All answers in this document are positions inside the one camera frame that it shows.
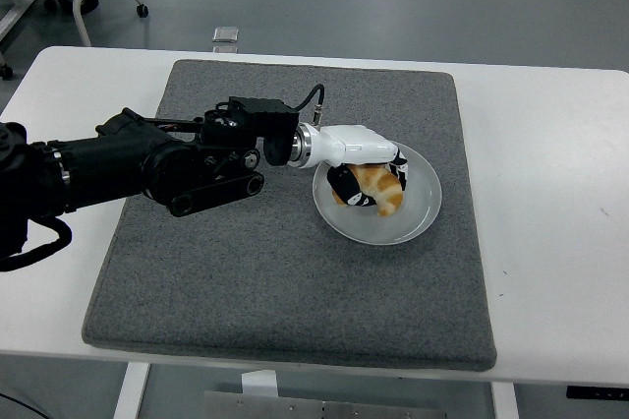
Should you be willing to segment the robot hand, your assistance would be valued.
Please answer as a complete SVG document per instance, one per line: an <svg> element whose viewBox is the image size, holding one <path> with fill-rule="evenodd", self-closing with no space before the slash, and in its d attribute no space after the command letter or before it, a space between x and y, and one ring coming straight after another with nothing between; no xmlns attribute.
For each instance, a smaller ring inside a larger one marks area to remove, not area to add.
<svg viewBox="0 0 629 419"><path fill-rule="evenodd" d="M377 207L390 216L402 206L408 182L408 159L400 148L375 131L359 125L321 129L335 144L326 180L340 206Z"/></svg>

